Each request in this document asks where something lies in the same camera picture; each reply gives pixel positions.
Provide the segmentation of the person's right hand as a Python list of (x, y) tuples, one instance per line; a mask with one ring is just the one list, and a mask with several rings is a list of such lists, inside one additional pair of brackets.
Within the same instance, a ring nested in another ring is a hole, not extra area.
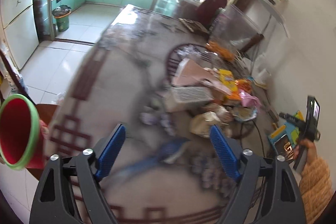
[(294, 149), (293, 159), (297, 160), (299, 153), (302, 149), (307, 150), (306, 162), (308, 164), (311, 164), (318, 158), (315, 144), (309, 139), (301, 139)]

